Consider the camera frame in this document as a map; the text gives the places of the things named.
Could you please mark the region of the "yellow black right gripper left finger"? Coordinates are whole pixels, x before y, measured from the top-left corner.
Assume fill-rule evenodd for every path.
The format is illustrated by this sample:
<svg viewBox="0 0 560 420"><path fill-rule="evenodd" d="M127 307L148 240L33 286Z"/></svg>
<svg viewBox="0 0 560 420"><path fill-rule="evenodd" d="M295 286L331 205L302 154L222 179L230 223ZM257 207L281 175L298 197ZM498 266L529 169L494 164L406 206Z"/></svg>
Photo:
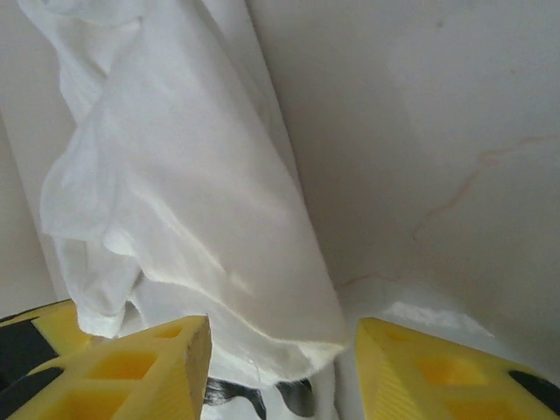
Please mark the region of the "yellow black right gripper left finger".
<svg viewBox="0 0 560 420"><path fill-rule="evenodd" d="M205 316L108 341L68 300L0 318L0 420L200 420L211 349Z"/></svg>

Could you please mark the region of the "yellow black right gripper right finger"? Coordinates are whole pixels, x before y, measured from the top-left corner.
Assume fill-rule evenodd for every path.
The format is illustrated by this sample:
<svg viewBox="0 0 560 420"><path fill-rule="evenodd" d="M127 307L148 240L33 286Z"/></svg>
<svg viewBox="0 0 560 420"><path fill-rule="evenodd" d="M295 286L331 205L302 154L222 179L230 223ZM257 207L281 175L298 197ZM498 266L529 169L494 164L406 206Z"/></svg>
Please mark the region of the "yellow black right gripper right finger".
<svg viewBox="0 0 560 420"><path fill-rule="evenodd" d="M490 353L377 318L357 323L365 420L560 420L560 388Z"/></svg>

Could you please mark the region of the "white t-shirt with black print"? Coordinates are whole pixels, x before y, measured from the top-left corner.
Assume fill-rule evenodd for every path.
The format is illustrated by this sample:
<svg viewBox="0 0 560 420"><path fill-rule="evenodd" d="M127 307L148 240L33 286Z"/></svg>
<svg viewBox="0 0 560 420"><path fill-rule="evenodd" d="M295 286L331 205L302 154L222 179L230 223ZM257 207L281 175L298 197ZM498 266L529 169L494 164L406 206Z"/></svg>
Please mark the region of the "white t-shirt with black print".
<svg viewBox="0 0 560 420"><path fill-rule="evenodd" d="M17 0L76 124L42 186L82 331L206 315L203 420L340 420L346 322L244 0Z"/></svg>

